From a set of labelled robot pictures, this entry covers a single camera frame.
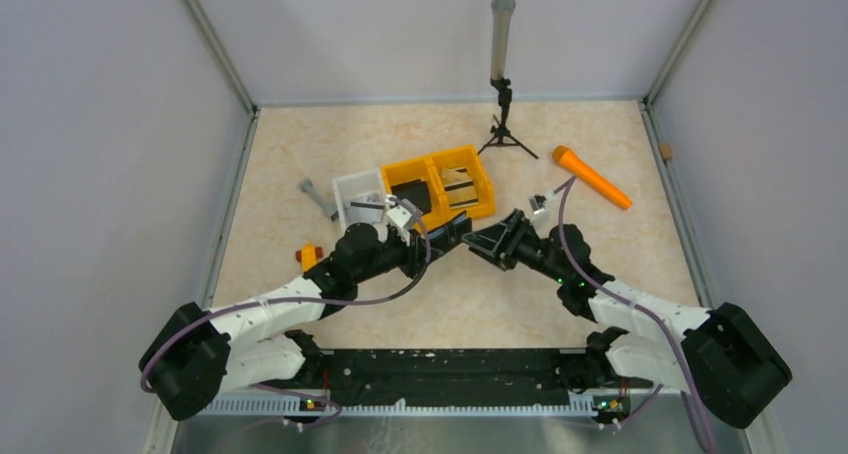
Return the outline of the black leather card holder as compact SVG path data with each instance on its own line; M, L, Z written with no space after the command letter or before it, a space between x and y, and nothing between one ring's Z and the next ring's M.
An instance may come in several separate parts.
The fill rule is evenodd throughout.
M462 242L463 236L472 231L472 219L466 215L457 215L445 224L445 231L451 242Z

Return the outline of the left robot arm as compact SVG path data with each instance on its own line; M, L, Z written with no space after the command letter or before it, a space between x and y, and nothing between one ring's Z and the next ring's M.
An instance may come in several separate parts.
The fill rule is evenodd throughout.
M380 236L375 226L356 223L328 257L279 288L224 307L184 304L142 355L140 387L177 421L198 414L222 392L271 380L308 387L319 378L321 362L294 327L363 305L360 284L394 270L409 283L366 303L404 296L471 230L466 213L425 233L391 226Z

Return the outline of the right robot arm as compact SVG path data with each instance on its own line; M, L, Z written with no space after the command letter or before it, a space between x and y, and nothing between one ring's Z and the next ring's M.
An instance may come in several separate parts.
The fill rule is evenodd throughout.
M591 335L589 378L612 386L638 378L698 399L723 423L749 427L790 384L793 373L740 306L686 306L603 272L574 224L541 237L521 210L463 236L475 255L508 271L523 265L553 281L574 316L605 326Z

